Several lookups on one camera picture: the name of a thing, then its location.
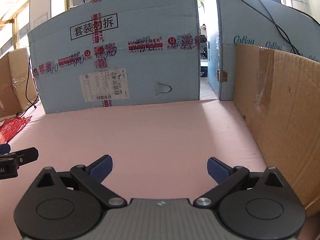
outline light blue cardboard box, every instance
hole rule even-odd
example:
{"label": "light blue cardboard box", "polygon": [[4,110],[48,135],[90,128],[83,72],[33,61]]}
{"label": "light blue cardboard box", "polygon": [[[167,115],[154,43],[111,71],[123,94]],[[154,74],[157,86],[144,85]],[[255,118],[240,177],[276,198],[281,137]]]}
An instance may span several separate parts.
{"label": "light blue cardboard box", "polygon": [[28,33],[46,113],[198,100],[196,0],[93,0]]}
{"label": "light blue cardboard box", "polygon": [[[244,1],[268,16],[258,0]],[[319,26],[288,6],[271,0],[261,1],[299,53],[319,62]],[[205,9],[208,17],[208,79],[220,100],[233,100],[237,43],[292,52],[273,23],[240,0],[206,0]]]}

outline red paper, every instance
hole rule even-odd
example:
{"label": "red paper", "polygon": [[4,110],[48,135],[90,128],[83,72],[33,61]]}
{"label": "red paper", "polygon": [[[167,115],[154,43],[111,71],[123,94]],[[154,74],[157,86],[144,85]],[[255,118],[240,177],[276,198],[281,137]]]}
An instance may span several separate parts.
{"label": "red paper", "polygon": [[0,126],[0,144],[9,142],[18,132],[20,132],[27,123],[30,122],[32,116],[22,118],[8,118]]}

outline pink table surface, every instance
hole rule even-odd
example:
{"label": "pink table surface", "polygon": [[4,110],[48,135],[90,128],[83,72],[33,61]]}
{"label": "pink table surface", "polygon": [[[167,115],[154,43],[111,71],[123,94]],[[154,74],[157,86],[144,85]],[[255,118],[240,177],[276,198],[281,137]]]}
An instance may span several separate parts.
{"label": "pink table surface", "polygon": [[232,101],[203,100],[170,104],[104,107],[45,114],[41,102],[31,122],[10,142],[12,151],[36,147],[39,158],[19,176],[0,181],[0,239],[20,234],[13,211],[45,166],[68,171],[112,156],[105,186],[131,198],[189,198],[216,185],[206,170],[215,156],[251,171],[266,167],[260,150]]}

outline cardboard box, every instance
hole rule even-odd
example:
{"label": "cardboard box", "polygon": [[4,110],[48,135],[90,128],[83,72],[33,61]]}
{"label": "cardboard box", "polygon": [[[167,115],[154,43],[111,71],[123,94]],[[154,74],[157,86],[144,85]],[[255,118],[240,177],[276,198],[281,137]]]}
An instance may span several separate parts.
{"label": "cardboard box", "polygon": [[[22,113],[30,106],[26,99],[28,66],[27,48],[10,51],[0,59],[0,117]],[[31,71],[27,96],[31,102],[37,97]]]}
{"label": "cardboard box", "polygon": [[308,216],[320,211],[320,63],[237,44],[234,103],[268,166],[289,182]]}
{"label": "cardboard box", "polygon": [[199,99],[196,0],[93,0],[28,37],[46,113]]}
{"label": "cardboard box", "polygon": [[[268,16],[259,0],[244,0]],[[260,0],[303,57],[320,59],[320,28],[309,17],[271,0]],[[292,52],[274,24],[240,0],[206,0],[208,79],[220,100],[232,100],[236,44],[252,44]]]}

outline printed logo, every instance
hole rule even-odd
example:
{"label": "printed logo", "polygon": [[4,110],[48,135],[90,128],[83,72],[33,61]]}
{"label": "printed logo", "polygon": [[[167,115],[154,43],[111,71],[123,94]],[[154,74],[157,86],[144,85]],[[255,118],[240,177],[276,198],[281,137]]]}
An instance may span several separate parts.
{"label": "printed logo", "polygon": [[310,55],[310,56],[309,56],[309,59],[311,59],[311,60],[313,60],[313,61],[315,61],[315,62],[319,62],[319,59],[317,59],[316,56]]}
{"label": "printed logo", "polygon": [[233,43],[236,45],[237,43],[244,43],[244,44],[254,44],[254,40],[248,39],[247,36],[243,36],[241,39],[240,36],[235,36],[233,39]]}
{"label": "printed logo", "polygon": [[270,41],[266,43],[266,48],[282,50],[282,46],[277,45],[276,42],[271,43]]}
{"label": "printed logo", "polygon": [[117,53],[116,43],[109,43],[93,49],[96,56],[95,65],[98,69],[107,68],[107,57],[112,57]]}
{"label": "printed logo", "polygon": [[104,107],[112,106],[112,100],[103,100],[102,105]]}
{"label": "printed logo", "polygon": [[161,200],[161,201],[158,201],[157,204],[158,204],[158,206],[162,207],[162,206],[164,206],[166,204],[166,202]]}
{"label": "printed logo", "polygon": [[74,55],[59,58],[58,62],[55,61],[49,61],[46,63],[43,63],[39,65],[39,71],[35,68],[33,70],[34,77],[38,78],[39,74],[47,74],[47,73],[53,73],[54,71],[58,71],[59,68],[66,67],[66,66],[76,66],[78,63],[82,64],[86,60],[92,59],[92,56],[86,57],[85,55],[80,55],[80,52],[78,51]]}
{"label": "printed logo", "polygon": [[193,36],[188,34],[177,35],[175,37],[170,37],[168,39],[169,45],[167,45],[167,49],[193,49],[194,47],[200,47],[200,39],[198,36]]}
{"label": "printed logo", "polygon": [[95,3],[95,2],[101,2],[101,0],[91,0],[91,3]]}
{"label": "printed logo", "polygon": [[169,43],[170,45],[177,44],[177,40],[176,40],[175,37],[170,37],[170,38],[168,39],[168,43]]}
{"label": "printed logo", "polygon": [[89,57],[90,54],[91,54],[91,52],[90,52],[90,50],[88,50],[88,49],[84,52],[84,56],[85,56],[85,57]]}
{"label": "printed logo", "polygon": [[130,53],[163,50],[162,37],[152,39],[149,36],[128,42]]}
{"label": "printed logo", "polygon": [[297,51],[298,51],[298,53],[300,54],[300,56],[303,56],[303,53],[300,53],[300,51],[299,51],[298,49],[297,49]]}
{"label": "printed logo", "polygon": [[118,28],[118,14],[110,14],[101,16],[101,14],[95,14],[92,19],[84,23],[74,25],[70,27],[70,38],[75,40],[84,36],[92,35],[94,41],[98,41],[102,36],[102,32]]}

